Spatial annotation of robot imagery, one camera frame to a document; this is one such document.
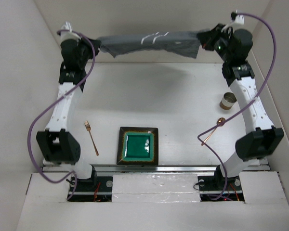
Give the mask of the aluminium rail at table front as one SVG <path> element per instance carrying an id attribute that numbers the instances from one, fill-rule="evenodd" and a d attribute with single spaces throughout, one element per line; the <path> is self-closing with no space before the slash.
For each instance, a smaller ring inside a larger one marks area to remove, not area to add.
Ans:
<path id="1" fill-rule="evenodd" d="M 120 166 L 120 165 L 94 165 L 98 172 L 211 172 L 216 166 Z M 61 166 L 44 164 L 44 172 L 65 171 Z M 260 164 L 247 167 L 244 171 L 271 171 L 269 165 Z"/>

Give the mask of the green square ceramic plate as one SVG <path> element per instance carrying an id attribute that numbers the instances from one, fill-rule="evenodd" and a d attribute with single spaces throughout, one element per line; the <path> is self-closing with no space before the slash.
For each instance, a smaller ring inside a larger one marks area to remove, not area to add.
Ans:
<path id="1" fill-rule="evenodd" d="M 120 127 L 117 165 L 157 166 L 158 128 Z"/>

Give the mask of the metal cup with cork base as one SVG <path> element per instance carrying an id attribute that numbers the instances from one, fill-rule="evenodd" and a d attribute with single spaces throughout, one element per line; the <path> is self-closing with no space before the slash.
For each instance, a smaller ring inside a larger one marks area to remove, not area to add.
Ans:
<path id="1" fill-rule="evenodd" d="M 219 106 L 224 110 L 230 110 L 236 102 L 237 99 L 235 95 L 232 92 L 226 92 L 223 95 Z"/>

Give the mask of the grey striped cloth napkin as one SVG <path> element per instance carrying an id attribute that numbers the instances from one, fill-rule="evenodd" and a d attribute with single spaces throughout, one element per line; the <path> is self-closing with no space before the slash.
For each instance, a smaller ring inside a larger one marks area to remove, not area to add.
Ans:
<path id="1" fill-rule="evenodd" d="M 113 57 L 138 51 L 167 51 L 195 59 L 200 48 L 197 34 L 197 31 L 167 31 L 104 36 L 98 40 L 101 42 L 100 50 Z"/>

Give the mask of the copper spoon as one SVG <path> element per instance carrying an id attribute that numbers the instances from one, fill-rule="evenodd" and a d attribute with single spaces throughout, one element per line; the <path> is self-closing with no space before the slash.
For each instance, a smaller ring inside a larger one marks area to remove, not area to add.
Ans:
<path id="1" fill-rule="evenodd" d="M 223 124 L 225 123 L 226 119 L 224 117 L 220 117 L 217 122 L 216 125 L 219 126 L 223 126 Z M 207 138 L 201 143 L 201 146 L 204 146 L 204 144 L 208 141 L 208 139 L 212 136 L 212 134 L 215 132 L 217 128 L 213 129 L 212 132 L 207 136 Z"/>

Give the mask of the copper fork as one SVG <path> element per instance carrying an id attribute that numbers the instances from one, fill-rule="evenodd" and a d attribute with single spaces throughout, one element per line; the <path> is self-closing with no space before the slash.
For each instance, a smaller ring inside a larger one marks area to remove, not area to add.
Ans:
<path id="1" fill-rule="evenodd" d="M 86 130 L 87 130 L 88 133 L 89 133 L 89 136 L 90 136 L 90 139 L 91 139 L 91 141 L 92 141 L 95 154 L 96 154 L 96 156 L 99 156 L 99 152 L 98 152 L 98 150 L 97 150 L 97 147 L 96 147 L 96 145 L 95 145 L 95 142 L 94 142 L 94 139 L 93 139 L 93 136 L 92 136 L 92 133 L 91 133 L 91 126 L 90 126 L 90 124 L 89 124 L 89 122 L 88 122 L 87 120 L 84 122 L 84 126 L 85 126 Z"/>

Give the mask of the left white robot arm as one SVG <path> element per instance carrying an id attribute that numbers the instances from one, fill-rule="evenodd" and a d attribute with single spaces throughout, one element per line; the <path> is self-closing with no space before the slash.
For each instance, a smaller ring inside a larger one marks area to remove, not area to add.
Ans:
<path id="1" fill-rule="evenodd" d="M 85 66 L 89 59 L 98 54 L 100 46 L 101 42 L 93 39 L 66 39 L 61 42 L 60 102 L 54 107 L 45 130 L 36 135 L 44 159 L 75 171 L 79 183 L 88 191 L 97 187 L 96 171 L 80 156 L 80 144 L 72 136 L 70 128 L 77 102 L 84 90 Z"/>

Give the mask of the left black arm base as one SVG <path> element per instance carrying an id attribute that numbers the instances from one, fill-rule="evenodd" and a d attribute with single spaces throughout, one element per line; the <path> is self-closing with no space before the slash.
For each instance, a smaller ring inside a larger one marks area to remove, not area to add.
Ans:
<path id="1" fill-rule="evenodd" d="M 88 179 L 77 179 L 74 176 L 66 179 L 69 183 L 67 200 L 69 202 L 111 202 L 113 176 L 99 176 L 93 167 Z"/>

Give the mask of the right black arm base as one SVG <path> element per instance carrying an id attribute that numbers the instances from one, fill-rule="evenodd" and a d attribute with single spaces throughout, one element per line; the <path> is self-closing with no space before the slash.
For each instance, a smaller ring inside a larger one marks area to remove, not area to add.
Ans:
<path id="1" fill-rule="evenodd" d="M 227 178 L 227 184 L 225 184 L 225 178 L 219 167 L 214 175 L 200 175 L 197 180 L 198 182 L 194 184 L 193 188 L 200 193 L 202 202 L 245 201 L 239 176 Z"/>

